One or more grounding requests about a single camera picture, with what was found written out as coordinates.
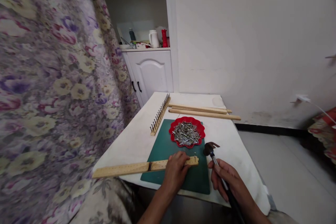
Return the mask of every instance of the hammer head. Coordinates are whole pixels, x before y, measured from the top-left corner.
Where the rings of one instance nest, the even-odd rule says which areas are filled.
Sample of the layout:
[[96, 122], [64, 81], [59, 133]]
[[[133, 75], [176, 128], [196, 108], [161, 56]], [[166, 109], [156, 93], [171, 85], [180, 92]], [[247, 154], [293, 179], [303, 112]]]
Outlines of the hammer head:
[[205, 156], [209, 156], [211, 153], [214, 152], [215, 148], [220, 147], [218, 144], [215, 144], [214, 142], [208, 142], [204, 145], [204, 150], [203, 150], [203, 154]]

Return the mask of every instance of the white kettle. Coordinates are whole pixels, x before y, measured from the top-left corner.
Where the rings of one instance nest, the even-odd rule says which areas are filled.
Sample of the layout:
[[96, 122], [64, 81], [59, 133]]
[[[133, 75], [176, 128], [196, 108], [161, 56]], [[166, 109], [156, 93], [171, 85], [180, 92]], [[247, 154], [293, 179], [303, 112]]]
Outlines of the white kettle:
[[152, 48], [159, 48], [160, 43], [158, 39], [158, 32], [156, 30], [149, 31], [149, 42]]

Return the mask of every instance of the countertop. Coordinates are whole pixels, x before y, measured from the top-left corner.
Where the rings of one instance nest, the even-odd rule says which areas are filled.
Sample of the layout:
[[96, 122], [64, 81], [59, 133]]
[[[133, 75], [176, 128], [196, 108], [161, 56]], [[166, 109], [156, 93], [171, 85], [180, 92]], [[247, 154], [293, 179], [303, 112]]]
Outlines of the countertop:
[[[93, 171], [101, 167], [147, 161], [156, 140], [156, 136], [151, 136], [149, 126], [153, 122], [153, 118], [158, 112], [166, 94], [167, 93], [154, 92], [148, 102], [102, 155], [94, 166]], [[222, 109], [226, 108], [220, 95], [171, 93], [170, 97], [171, 103], [186, 104], [190, 106], [218, 107]], [[167, 109], [164, 113], [163, 120], [175, 120], [182, 116], [184, 115], [169, 113]], [[221, 146], [215, 150], [216, 157], [223, 159], [236, 168], [246, 184], [246, 187], [250, 191], [252, 198], [255, 200], [261, 211], [267, 215], [270, 210], [267, 193], [258, 171], [240, 139], [234, 123], [231, 120], [226, 119], [200, 116], [193, 117], [203, 122], [206, 132], [205, 141], [213, 141]], [[141, 181], [141, 174], [131, 174], [120, 177], [139, 186], [151, 189], [158, 189], [160, 187], [159, 184]], [[220, 196], [219, 192], [213, 189], [211, 181], [209, 195], [187, 190], [180, 190], [178, 194], [229, 206], [229, 204]]]
[[146, 48], [146, 49], [121, 49], [122, 52], [132, 52], [132, 51], [170, 51], [170, 47], [160, 47], [160, 48]]

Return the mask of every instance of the red bottle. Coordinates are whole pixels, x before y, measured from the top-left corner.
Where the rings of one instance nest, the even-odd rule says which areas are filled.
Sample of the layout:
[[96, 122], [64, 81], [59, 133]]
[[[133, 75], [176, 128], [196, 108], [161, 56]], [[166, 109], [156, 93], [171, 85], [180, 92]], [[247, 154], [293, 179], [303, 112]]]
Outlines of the red bottle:
[[162, 47], [168, 47], [168, 43], [167, 43], [167, 30], [163, 29], [162, 31]]

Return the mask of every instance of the red bowl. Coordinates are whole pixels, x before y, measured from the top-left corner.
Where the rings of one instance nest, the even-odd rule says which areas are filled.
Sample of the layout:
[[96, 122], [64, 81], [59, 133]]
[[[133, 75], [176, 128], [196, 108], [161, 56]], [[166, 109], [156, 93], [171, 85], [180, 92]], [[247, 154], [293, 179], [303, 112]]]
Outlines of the red bowl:
[[[200, 138], [198, 140], [198, 143], [194, 143], [192, 145], [185, 145], [185, 144], [182, 144], [180, 145], [179, 142], [176, 142], [175, 141], [175, 138], [174, 138], [174, 129], [175, 127], [179, 124], [179, 123], [182, 123], [182, 122], [186, 122], [186, 123], [191, 123], [192, 125], [196, 126], [196, 130], [197, 132], [199, 133], [200, 135]], [[170, 129], [169, 129], [169, 134], [170, 134], [170, 139], [173, 141], [173, 142], [176, 142], [177, 146], [178, 147], [187, 147], [189, 149], [191, 149], [192, 147], [194, 147], [194, 145], [200, 145], [202, 144], [202, 139], [205, 137], [205, 133], [204, 133], [204, 126], [201, 124], [200, 121], [196, 120], [195, 118], [193, 117], [181, 117], [181, 118], [177, 118], [171, 125], [170, 125]]]

